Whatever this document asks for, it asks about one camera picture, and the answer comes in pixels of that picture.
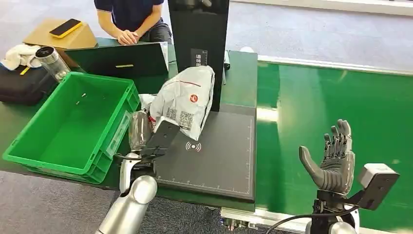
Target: barcode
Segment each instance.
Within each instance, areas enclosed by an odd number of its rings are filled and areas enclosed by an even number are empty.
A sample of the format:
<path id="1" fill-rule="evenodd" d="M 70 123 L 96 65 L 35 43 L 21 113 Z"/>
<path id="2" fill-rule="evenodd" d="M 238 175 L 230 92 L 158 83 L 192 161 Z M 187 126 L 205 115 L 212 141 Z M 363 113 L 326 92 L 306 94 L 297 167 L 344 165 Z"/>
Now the barcode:
<path id="1" fill-rule="evenodd" d="M 179 126 L 185 130 L 190 130 L 192 127 L 193 114 L 181 111 L 179 116 Z"/>
<path id="2" fill-rule="evenodd" d="M 168 108 L 167 117 L 176 120 L 176 109 Z"/>

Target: navy polo shirt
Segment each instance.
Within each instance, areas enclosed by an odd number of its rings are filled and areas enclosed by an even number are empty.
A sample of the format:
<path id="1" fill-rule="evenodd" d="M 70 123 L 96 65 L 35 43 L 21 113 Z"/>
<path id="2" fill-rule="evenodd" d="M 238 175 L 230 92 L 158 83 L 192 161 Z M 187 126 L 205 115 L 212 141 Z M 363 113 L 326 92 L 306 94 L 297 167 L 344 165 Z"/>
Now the navy polo shirt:
<path id="1" fill-rule="evenodd" d="M 120 30 L 131 32 L 142 25 L 152 13 L 154 5 L 163 2 L 164 0 L 94 0 L 96 9 L 112 13 L 113 23 Z"/>

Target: rfid symbol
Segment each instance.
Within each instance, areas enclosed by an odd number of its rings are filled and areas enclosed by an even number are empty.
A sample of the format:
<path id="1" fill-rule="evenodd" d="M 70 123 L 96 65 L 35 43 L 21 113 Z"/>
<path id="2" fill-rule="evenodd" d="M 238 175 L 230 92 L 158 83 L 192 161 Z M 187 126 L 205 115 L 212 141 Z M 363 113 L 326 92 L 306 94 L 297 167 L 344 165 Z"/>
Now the rfid symbol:
<path id="1" fill-rule="evenodd" d="M 201 144 L 198 143 L 196 145 L 192 144 L 191 142 L 187 142 L 187 144 L 185 145 L 185 148 L 187 151 L 193 151 L 195 150 L 196 152 L 201 151 Z"/>

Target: gray carpet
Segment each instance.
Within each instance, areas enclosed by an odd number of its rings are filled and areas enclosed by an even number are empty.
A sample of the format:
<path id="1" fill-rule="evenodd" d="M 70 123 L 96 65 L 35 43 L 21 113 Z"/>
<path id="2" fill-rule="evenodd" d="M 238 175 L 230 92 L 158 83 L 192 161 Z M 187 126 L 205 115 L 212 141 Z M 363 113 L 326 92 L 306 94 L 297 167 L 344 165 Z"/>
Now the gray carpet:
<path id="1" fill-rule="evenodd" d="M 0 55 L 45 16 L 84 20 L 96 36 L 108 37 L 99 28 L 92 0 L 0 0 L 0 5 Z M 167 4 L 163 15 L 170 22 Z M 261 55 L 412 70 L 412 25 L 410 17 L 232 2 L 226 44 L 233 50 L 250 46 Z M 0 172 L 0 233 L 93 234 L 113 196 L 112 191 Z M 227 231 L 217 210 L 156 198 L 141 233 Z"/>

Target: green table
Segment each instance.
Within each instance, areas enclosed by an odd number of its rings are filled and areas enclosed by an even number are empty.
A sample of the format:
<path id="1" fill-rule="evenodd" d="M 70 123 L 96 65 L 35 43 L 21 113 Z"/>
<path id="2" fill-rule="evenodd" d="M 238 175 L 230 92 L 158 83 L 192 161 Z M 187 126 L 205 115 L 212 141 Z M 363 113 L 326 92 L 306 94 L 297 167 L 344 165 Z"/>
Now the green table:
<path id="1" fill-rule="evenodd" d="M 118 45 L 113 39 L 98 38 L 98 46 Z M 248 107 L 256 106 L 257 98 L 257 54 L 242 53 L 231 51 L 231 69 L 226 73 L 227 85 L 222 88 L 221 102 L 224 104 L 241 105 Z M 156 94 L 162 84 L 178 73 L 175 51 L 173 46 L 169 46 L 169 74 L 165 76 L 153 76 L 145 78 L 132 78 L 136 84 L 139 93 Z M 0 103 L 0 131 L 3 134 L 0 140 L 0 152 L 4 152 L 10 145 L 17 134 L 23 129 L 31 117 L 36 113 L 42 103 L 37 106 L 27 107 L 22 105 L 13 105 Z M 126 154 L 129 152 L 128 139 L 125 137 L 119 148 L 119 152 Z M 99 185 L 85 184 L 102 189 L 118 190 L 119 185 L 119 167 L 121 160 L 115 159 L 105 180 Z M 27 171 L 24 167 L 4 161 L 0 158 L 0 170 L 13 173 L 19 173 L 31 176 L 41 176 L 53 179 L 65 180 L 62 178 L 34 174 Z M 171 187 L 158 188 L 158 196 L 166 197 L 173 200 L 205 204 L 213 207 L 230 207 L 235 209 L 254 211 L 253 203 L 240 202 L 233 198 L 224 198 L 217 195 L 208 195 L 204 193 L 195 193 L 192 191 L 176 190 Z"/>
<path id="2" fill-rule="evenodd" d="M 262 56 L 257 63 L 255 54 L 236 51 L 231 51 L 230 57 L 222 102 L 257 105 L 255 205 L 171 188 L 160 188 L 158 195 L 223 207 L 223 217 L 266 225 L 287 214 L 310 213 L 316 187 L 299 161 L 298 146 L 307 146 L 313 158 L 321 160 L 323 134 L 343 118 L 353 129 L 356 176 L 368 162 L 386 163 L 401 174 L 376 211 L 360 212 L 362 227 L 383 231 L 413 228 L 413 202 L 408 199 L 413 175 L 409 151 L 413 73 Z M 173 76 L 176 66 L 172 63 L 169 68 Z M 254 79 L 257 69 L 258 88 Z M 148 82 L 160 85 L 165 79 L 138 80 L 137 86 Z M 0 151 L 6 149 L 38 107 L 0 104 Z M 117 184 L 117 167 L 113 164 L 100 186 L 111 189 Z M 27 174 L 21 166 L 1 159 L 0 170 Z M 355 180 L 351 194 L 360 188 Z M 306 221 L 287 224 L 287 229 L 302 231 Z M 371 233 L 369 229 L 362 233 Z"/>

